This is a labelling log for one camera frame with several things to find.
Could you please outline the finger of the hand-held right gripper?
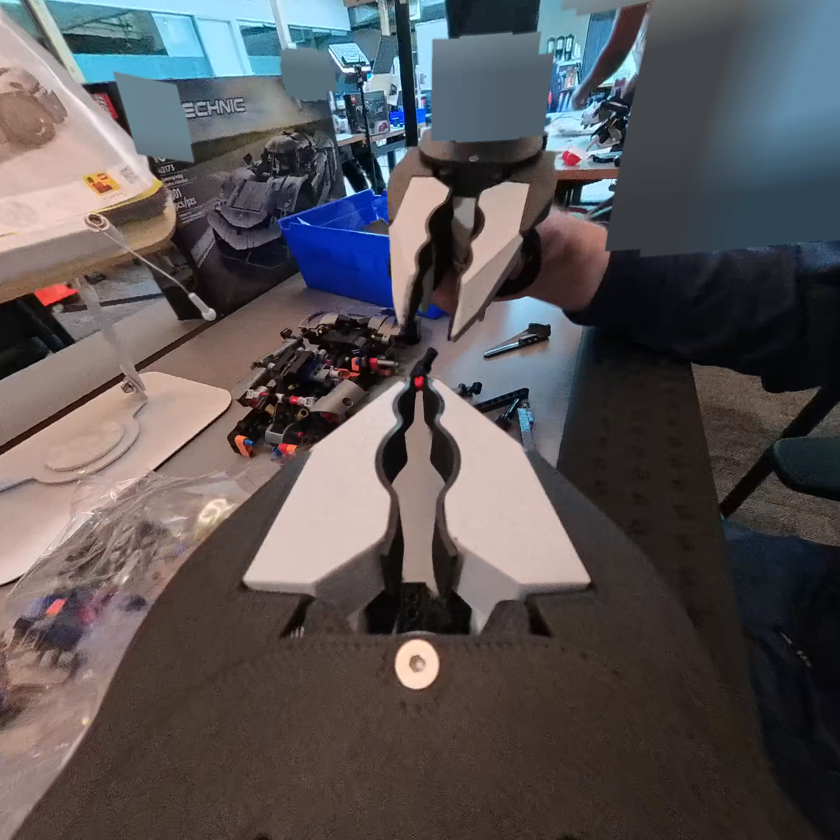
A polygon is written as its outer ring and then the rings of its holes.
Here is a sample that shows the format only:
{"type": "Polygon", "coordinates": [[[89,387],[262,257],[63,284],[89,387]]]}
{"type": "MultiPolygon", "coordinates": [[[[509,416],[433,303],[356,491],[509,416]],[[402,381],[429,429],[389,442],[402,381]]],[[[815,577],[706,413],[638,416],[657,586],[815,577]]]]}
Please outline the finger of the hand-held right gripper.
{"type": "Polygon", "coordinates": [[[412,176],[402,193],[396,177],[388,187],[390,276],[396,319],[406,332],[425,312],[434,286],[434,243],[431,222],[445,207],[450,189],[432,176],[412,176]]]}
{"type": "Polygon", "coordinates": [[[513,268],[522,247],[521,223],[530,185],[503,182],[455,209],[456,303],[448,338],[457,341],[484,313],[513,268]]]}

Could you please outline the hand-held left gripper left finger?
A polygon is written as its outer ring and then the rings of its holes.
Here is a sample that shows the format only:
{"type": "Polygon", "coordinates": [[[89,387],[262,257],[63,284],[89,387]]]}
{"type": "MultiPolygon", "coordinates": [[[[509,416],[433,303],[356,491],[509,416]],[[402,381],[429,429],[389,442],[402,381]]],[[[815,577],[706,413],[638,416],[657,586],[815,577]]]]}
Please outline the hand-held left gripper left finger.
{"type": "Polygon", "coordinates": [[[393,634],[420,535],[397,477],[417,389],[398,380],[301,458],[244,573],[246,589],[334,606],[360,634],[393,634]]]}

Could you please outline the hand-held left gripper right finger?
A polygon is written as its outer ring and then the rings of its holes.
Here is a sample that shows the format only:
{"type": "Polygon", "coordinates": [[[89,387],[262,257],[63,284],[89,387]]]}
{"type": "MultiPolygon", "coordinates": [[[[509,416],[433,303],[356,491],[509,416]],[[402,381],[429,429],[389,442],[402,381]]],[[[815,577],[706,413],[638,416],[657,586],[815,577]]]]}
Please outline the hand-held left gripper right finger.
{"type": "Polygon", "coordinates": [[[479,634],[504,602],[583,592],[592,583],[525,449],[438,379],[426,379],[437,496],[438,593],[469,608],[479,634]]]}

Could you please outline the large toy brick car model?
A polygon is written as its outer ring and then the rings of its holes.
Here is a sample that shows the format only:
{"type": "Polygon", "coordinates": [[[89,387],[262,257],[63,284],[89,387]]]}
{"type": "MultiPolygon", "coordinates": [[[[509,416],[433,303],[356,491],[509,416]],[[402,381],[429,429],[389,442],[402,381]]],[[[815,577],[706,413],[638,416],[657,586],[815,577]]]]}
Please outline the large toy brick car model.
{"type": "Polygon", "coordinates": [[[402,328],[391,309],[316,311],[280,335],[280,347],[252,363],[232,392],[247,414],[227,444],[246,458],[264,448],[284,458],[325,438],[397,375],[422,328],[418,319],[402,328]]]}

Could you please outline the person's right forearm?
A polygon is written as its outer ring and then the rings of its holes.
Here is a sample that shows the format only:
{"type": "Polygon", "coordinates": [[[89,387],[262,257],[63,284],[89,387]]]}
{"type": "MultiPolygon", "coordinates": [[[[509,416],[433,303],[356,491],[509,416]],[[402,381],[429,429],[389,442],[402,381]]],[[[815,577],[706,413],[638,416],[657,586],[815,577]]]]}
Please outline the person's right forearm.
{"type": "Polygon", "coordinates": [[[758,377],[768,392],[837,384],[839,243],[614,251],[591,300],[566,313],[683,361],[758,377]]]}

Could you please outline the dark toy set box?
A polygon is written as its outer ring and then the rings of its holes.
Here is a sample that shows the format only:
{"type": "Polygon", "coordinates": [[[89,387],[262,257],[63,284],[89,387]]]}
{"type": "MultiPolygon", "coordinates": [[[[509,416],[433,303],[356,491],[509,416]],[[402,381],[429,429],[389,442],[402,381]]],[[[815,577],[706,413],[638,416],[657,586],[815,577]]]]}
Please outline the dark toy set box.
{"type": "Polygon", "coordinates": [[[171,243],[147,255],[180,320],[219,317],[298,272],[281,219],[345,195],[329,104],[292,97],[279,76],[166,80],[192,161],[150,157],[175,207],[171,243]]]}

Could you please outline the blue plastic bin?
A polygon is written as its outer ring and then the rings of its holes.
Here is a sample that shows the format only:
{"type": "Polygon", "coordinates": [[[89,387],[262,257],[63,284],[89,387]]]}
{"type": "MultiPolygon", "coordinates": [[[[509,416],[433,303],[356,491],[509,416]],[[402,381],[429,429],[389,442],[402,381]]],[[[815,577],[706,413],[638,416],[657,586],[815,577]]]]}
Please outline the blue plastic bin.
{"type": "Polygon", "coordinates": [[[393,308],[387,193],[372,190],[282,217],[278,226],[309,288],[393,308]]]}

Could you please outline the grey rod brick piece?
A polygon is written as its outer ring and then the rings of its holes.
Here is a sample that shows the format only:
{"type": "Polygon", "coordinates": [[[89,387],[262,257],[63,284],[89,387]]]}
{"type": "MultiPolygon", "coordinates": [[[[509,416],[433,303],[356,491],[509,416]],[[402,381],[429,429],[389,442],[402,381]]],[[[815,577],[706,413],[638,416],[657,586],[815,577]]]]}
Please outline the grey rod brick piece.
{"type": "Polygon", "coordinates": [[[520,331],[504,342],[486,350],[482,357],[485,360],[495,359],[504,354],[524,350],[550,340],[551,326],[546,323],[531,322],[525,330],[520,331]]]}

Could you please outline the black metal pole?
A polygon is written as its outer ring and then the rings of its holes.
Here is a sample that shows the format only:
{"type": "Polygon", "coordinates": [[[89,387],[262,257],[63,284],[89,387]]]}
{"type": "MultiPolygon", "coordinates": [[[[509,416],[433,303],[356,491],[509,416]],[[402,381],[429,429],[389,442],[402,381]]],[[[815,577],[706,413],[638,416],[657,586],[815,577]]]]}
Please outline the black metal pole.
{"type": "Polygon", "coordinates": [[[413,62],[413,42],[408,1],[394,1],[397,52],[402,85],[405,144],[418,146],[417,105],[413,62]]]}

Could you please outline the black perforated board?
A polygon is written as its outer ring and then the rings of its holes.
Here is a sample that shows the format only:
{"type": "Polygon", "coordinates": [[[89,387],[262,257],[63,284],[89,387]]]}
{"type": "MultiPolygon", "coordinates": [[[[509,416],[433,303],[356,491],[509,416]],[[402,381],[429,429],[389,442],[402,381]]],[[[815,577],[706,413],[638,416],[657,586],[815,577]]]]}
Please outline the black perforated board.
{"type": "Polygon", "coordinates": [[[644,551],[700,632],[742,641],[687,362],[585,329],[558,468],[644,551]]]}

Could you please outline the white book stand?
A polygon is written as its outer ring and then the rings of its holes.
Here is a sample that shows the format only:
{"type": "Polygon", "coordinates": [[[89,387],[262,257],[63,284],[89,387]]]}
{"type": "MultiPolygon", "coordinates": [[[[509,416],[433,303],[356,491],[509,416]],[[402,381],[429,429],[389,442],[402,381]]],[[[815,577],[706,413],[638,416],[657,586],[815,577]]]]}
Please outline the white book stand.
{"type": "MultiPolygon", "coordinates": [[[[2,200],[2,302],[60,279],[112,267],[163,247],[175,228],[168,199],[153,217],[120,227],[48,213],[47,191],[2,200]]],[[[2,379],[2,584],[26,573],[70,521],[82,479],[118,482],[160,466],[224,414],[218,387],[137,372],[129,325],[107,325],[74,346],[2,379]]]]}

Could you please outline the clear bag of brick pieces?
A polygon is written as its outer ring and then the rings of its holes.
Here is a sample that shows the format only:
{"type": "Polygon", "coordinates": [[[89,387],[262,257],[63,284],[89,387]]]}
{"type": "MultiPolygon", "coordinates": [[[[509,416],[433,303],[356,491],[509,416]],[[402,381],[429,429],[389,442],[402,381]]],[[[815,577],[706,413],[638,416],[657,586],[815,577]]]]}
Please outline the clear bag of brick pieces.
{"type": "Polygon", "coordinates": [[[2,724],[31,697],[100,679],[174,573],[248,496],[223,472],[84,483],[67,529],[2,600],[2,724]]]}

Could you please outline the dark chair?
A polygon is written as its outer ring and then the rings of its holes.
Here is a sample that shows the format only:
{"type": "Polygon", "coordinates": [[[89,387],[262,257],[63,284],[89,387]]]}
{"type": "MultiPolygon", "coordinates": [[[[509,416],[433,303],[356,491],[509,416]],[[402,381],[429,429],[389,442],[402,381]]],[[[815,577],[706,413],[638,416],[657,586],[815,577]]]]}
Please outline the dark chair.
{"type": "Polygon", "coordinates": [[[819,388],[719,503],[721,519],[729,519],[771,475],[792,491],[838,502],[839,437],[813,434],[838,404],[839,384],[819,388]]]}

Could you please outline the person's leg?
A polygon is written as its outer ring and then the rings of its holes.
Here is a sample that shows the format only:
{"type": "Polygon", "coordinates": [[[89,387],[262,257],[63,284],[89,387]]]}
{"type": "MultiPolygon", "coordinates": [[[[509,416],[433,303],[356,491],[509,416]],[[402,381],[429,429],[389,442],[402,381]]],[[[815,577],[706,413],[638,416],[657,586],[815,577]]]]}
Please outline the person's leg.
{"type": "Polygon", "coordinates": [[[722,523],[773,773],[839,838],[839,548],[722,523]]]}

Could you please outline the building manual in plastic sleeve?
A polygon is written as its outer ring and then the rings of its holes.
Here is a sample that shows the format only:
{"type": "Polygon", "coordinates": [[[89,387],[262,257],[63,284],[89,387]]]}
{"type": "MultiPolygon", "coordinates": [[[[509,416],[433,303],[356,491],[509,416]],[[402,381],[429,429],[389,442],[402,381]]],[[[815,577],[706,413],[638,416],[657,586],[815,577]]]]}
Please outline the building manual in plastic sleeve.
{"type": "Polygon", "coordinates": [[[56,236],[163,188],[130,136],[5,12],[1,24],[2,238],[56,236]]]}

